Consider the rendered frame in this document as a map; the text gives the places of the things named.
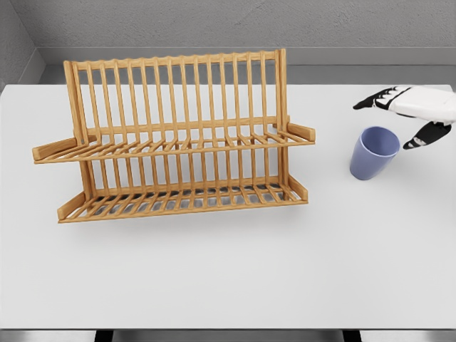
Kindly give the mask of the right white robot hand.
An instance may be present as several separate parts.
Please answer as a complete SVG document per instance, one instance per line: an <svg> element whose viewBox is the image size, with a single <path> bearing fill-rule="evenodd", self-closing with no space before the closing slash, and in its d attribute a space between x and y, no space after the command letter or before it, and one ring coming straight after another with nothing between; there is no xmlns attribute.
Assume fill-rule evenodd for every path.
<svg viewBox="0 0 456 342"><path fill-rule="evenodd" d="M353 106L380 108L408 118L427 121L403 149L430 145L443 138L456 123L456 93L425 86L401 86L383 89Z"/></svg>

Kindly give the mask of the blue plastic cup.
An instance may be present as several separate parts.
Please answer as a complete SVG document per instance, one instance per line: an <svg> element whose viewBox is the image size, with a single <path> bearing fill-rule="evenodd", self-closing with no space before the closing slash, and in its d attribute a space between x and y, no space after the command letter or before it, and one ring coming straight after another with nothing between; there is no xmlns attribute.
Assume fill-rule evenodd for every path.
<svg viewBox="0 0 456 342"><path fill-rule="evenodd" d="M359 180L369 180L382 171L400 149L398 137L378 126L366 128L353 150L350 171Z"/></svg>

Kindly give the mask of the wooden two-tier dish rack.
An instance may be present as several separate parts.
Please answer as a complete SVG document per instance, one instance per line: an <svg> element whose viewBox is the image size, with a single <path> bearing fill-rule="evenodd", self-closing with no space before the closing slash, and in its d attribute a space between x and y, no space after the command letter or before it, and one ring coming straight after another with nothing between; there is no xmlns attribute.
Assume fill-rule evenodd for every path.
<svg viewBox="0 0 456 342"><path fill-rule="evenodd" d="M73 137L37 164L77 162L61 223L306 204L289 148L313 128L287 112L286 52L67 61Z"/></svg>

